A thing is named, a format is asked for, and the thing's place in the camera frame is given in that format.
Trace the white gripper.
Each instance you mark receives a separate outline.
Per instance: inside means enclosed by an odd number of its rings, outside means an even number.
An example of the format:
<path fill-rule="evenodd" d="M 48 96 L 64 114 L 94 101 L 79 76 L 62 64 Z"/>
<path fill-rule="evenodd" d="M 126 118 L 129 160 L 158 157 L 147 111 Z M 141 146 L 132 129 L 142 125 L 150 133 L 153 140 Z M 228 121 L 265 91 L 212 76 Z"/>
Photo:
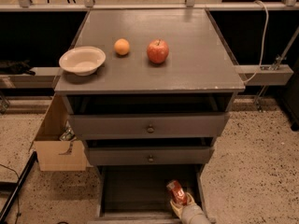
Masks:
<path fill-rule="evenodd" d="M 170 205 L 183 224 L 211 224 L 200 206 L 195 203 L 193 196 L 186 192 L 187 206 L 170 201 Z"/>

